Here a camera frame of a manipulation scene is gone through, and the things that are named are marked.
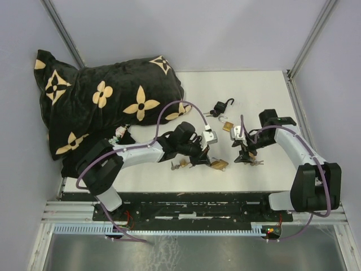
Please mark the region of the large brass padlock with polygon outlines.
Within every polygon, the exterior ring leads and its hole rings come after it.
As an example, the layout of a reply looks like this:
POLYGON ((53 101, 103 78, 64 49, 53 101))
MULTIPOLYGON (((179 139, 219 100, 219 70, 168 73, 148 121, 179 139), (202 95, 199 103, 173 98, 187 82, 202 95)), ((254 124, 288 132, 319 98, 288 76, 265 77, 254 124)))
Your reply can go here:
POLYGON ((211 158, 210 167, 213 169, 225 171, 228 165, 229 163, 222 159, 211 158))

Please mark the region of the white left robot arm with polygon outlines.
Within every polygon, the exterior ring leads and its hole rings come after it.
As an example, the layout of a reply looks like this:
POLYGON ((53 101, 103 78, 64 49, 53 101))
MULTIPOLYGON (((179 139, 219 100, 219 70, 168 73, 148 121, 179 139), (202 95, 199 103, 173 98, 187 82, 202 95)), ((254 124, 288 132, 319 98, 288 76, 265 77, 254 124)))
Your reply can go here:
POLYGON ((217 141, 216 132, 209 125, 197 135, 195 127, 184 121, 174 131, 146 143, 112 145, 103 139, 79 160, 76 171, 86 189, 104 206, 105 214, 119 220, 124 216, 125 207, 113 183, 121 169, 162 163, 178 154, 189 157, 193 166, 210 165, 209 146, 217 141))

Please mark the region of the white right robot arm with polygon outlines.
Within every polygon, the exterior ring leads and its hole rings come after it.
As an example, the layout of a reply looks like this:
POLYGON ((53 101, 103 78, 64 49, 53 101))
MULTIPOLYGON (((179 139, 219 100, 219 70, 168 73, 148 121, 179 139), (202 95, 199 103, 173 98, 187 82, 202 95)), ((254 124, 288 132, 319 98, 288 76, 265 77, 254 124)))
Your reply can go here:
POLYGON ((261 218, 271 221, 279 215, 279 211, 308 212, 328 217, 340 206, 341 167, 317 154, 291 117, 280 117, 275 109, 267 109, 259 114, 259 121, 261 128, 255 133, 247 131, 244 124, 231 129, 232 145, 240 147, 235 162, 256 164, 259 149, 277 144, 296 169, 290 190, 270 193, 268 202, 259 206, 261 218))

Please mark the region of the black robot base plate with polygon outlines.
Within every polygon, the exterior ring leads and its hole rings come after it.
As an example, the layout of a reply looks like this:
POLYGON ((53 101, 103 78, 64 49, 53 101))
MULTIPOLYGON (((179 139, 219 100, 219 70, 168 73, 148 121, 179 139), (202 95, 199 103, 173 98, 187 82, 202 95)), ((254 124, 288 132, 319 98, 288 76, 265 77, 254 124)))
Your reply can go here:
POLYGON ((251 220, 292 222, 287 211, 273 211, 267 193, 120 193, 123 205, 110 213, 134 230, 249 230, 251 220))

